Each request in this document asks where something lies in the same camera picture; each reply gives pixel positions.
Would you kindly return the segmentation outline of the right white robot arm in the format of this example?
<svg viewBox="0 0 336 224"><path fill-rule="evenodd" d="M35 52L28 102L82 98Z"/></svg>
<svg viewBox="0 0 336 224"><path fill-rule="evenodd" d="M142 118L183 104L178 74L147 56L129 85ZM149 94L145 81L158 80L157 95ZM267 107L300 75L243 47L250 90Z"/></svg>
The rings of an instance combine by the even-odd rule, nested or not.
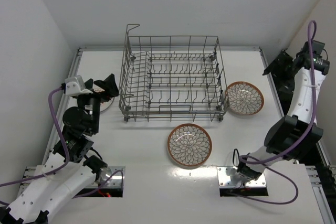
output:
<svg viewBox="0 0 336 224"><path fill-rule="evenodd" d="M239 158L237 176L244 182L257 180L266 167L291 159L301 159L322 138L316 112L320 88L330 63L321 56L324 43L305 42L293 61L295 88L288 113L268 131L264 144Z"/></svg>

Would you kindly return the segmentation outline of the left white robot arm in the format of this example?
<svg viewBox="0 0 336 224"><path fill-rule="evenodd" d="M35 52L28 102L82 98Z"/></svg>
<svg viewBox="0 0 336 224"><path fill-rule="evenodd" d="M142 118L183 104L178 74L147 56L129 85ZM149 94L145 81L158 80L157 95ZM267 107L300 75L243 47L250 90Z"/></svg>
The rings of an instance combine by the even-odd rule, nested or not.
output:
<svg viewBox="0 0 336 224"><path fill-rule="evenodd" d="M63 127L59 126L53 106L53 95L59 91L77 101L76 106L64 112ZM123 174L121 169L112 171L99 156L87 156L93 146L89 137L99 132L101 103L118 95L114 74L104 80L70 77L50 92L48 105L59 141L34 176L1 184L5 187L29 183L13 202L1 202L1 223L49 223L70 200L88 197L114 175Z"/></svg>

